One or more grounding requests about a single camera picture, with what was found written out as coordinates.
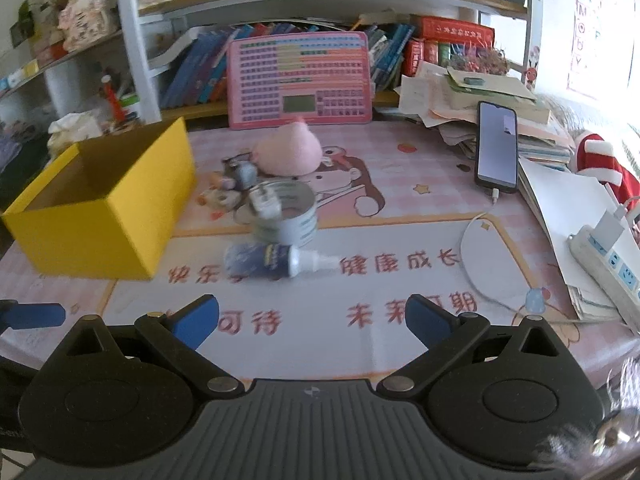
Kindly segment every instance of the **cable connector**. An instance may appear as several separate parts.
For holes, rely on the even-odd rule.
[[[618,206],[615,213],[605,211],[598,225],[596,225],[591,233],[593,239],[596,240],[607,253],[618,241],[622,231],[625,230],[625,225],[622,223],[625,214],[626,207],[623,205]]]

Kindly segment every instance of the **small lcd screen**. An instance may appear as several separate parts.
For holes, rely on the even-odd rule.
[[[315,112],[315,95],[285,95],[282,96],[282,111],[286,114],[297,112]]]
[[[517,117],[513,110],[480,103],[478,177],[486,182],[516,187],[518,179]]]

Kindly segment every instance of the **star print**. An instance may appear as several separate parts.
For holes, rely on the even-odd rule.
[[[414,191],[418,194],[418,195],[424,195],[425,193],[430,193],[431,191],[429,191],[429,186],[427,186],[426,184],[416,184],[414,187]]]

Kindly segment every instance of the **pink plush toy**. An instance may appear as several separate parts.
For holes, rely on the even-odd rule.
[[[302,119],[284,124],[260,140],[252,161],[264,173],[276,176],[302,176],[320,166],[320,141]]]

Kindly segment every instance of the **desk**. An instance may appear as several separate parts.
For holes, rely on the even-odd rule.
[[[97,312],[107,323],[123,324],[144,312],[179,308],[187,298],[211,293],[226,314],[200,352],[229,373],[244,380],[254,373],[274,378],[368,376],[375,381],[389,367],[399,367],[424,350],[404,326],[401,304],[394,303],[413,292],[438,296],[452,312],[477,308],[493,322],[518,323],[519,315],[474,293],[459,270],[455,240],[470,218],[491,205],[473,182],[471,161],[447,148],[436,132],[408,122],[313,130],[332,164],[347,169],[314,175],[322,184],[312,183],[321,203],[321,227],[331,228],[321,230],[312,246],[344,256],[342,273],[277,283],[231,283],[224,278],[216,267],[221,240],[246,237],[248,227],[237,216],[214,213],[195,199],[206,188],[209,172],[222,168],[223,156],[252,147],[266,130],[194,132],[190,139],[198,184],[155,279],[116,283],[39,276],[14,244],[0,261],[1,297],[60,302],[67,321],[56,329],[9,330],[0,338],[0,352],[37,367],[79,316]],[[352,177],[343,183],[345,174]],[[495,265],[496,258],[510,258],[503,267],[513,275],[504,282],[544,287],[544,316],[550,320],[575,317],[552,248],[522,197],[502,195],[491,215],[487,222],[476,222],[476,229],[494,237],[487,266]],[[351,248],[362,254],[346,254]],[[378,258],[391,249],[392,256]],[[366,276],[356,256],[367,259]],[[384,270],[393,266],[398,272]],[[338,282],[322,280],[344,280],[344,291],[341,285],[328,285]],[[358,290],[362,300],[354,296]],[[250,304],[251,298],[257,304]],[[342,298],[344,304],[332,314],[335,322],[329,322],[327,312]],[[639,347],[618,324],[555,328],[596,386]]]

